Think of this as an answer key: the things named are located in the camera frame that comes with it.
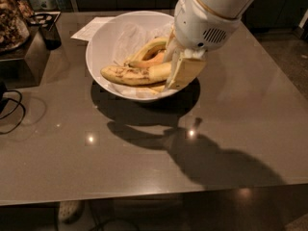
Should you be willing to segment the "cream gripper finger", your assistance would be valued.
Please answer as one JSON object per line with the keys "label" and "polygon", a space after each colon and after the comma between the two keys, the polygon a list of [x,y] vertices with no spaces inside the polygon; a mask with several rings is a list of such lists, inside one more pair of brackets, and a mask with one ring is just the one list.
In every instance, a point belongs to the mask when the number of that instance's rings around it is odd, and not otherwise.
{"label": "cream gripper finger", "polygon": [[190,84],[206,66],[204,58],[187,56],[188,50],[176,50],[172,55],[171,71],[167,78],[168,90],[181,90]]}

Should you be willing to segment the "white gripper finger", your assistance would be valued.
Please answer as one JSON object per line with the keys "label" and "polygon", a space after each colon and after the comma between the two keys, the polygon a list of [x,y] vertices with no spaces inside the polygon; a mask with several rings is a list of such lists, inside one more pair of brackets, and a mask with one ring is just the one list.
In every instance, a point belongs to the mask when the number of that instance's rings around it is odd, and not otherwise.
{"label": "white gripper finger", "polygon": [[179,45],[176,38],[168,42],[164,61],[171,63],[170,73],[166,81],[166,88],[184,88],[187,85],[184,77],[184,50]]}

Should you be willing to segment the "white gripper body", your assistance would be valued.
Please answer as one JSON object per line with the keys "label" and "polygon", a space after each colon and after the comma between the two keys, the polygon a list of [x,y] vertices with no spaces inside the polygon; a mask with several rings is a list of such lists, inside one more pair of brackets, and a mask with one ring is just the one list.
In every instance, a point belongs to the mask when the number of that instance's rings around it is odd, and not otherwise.
{"label": "white gripper body", "polygon": [[184,48],[214,50],[230,38],[240,20],[212,13],[201,0],[178,0],[174,12],[174,35]]}

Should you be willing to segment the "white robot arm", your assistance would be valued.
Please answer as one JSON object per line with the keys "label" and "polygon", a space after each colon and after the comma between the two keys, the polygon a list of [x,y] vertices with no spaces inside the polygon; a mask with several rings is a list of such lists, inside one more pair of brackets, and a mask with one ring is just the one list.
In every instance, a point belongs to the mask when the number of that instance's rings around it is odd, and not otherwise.
{"label": "white robot arm", "polygon": [[217,50],[238,29],[254,0],[178,0],[165,60],[171,62],[167,90],[181,90],[206,65],[207,53]]}

